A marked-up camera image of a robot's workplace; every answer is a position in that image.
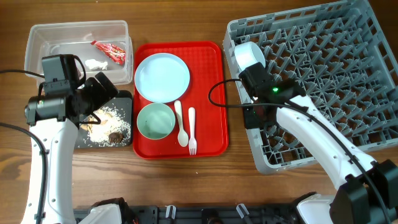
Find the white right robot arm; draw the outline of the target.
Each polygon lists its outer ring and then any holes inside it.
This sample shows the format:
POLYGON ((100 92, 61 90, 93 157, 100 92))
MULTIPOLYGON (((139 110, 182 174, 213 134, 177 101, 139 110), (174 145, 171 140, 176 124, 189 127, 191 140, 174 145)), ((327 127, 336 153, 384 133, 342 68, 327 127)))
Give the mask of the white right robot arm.
POLYGON ((392 223, 397 220, 397 166, 377 162, 344 137, 295 81, 245 81, 266 121, 295 136, 318 161, 336 194, 313 194, 296 206, 304 223, 392 223))

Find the light blue bowl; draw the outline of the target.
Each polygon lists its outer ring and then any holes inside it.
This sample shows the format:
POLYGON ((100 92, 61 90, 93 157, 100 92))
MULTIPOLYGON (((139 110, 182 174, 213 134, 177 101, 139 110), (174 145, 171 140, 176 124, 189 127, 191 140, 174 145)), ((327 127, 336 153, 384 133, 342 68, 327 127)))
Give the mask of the light blue bowl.
POLYGON ((266 67, 265 56, 261 48, 254 42, 246 42, 237 45, 234 54, 240 72, 258 62, 260 62, 263 67, 266 67))

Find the mint green bowl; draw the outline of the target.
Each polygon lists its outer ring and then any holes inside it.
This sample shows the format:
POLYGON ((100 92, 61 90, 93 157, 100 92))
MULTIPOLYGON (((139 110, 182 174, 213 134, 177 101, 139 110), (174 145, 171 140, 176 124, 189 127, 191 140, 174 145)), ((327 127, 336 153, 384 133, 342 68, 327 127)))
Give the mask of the mint green bowl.
POLYGON ((136 118, 139 132, 147 139, 160 140, 167 137, 175 127, 176 118, 172 109, 163 103, 151 103, 140 110, 136 118))

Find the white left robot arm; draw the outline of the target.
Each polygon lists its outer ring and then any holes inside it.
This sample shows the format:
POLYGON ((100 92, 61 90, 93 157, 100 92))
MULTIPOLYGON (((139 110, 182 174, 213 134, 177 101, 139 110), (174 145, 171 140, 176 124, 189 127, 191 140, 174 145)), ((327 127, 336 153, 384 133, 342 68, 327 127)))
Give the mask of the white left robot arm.
POLYGON ((87 80, 48 79, 45 95, 32 97, 25 116, 32 142, 29 193, 23 223, 75 223, 72 160, 80 118, 119 92, 99 72, 87 80))

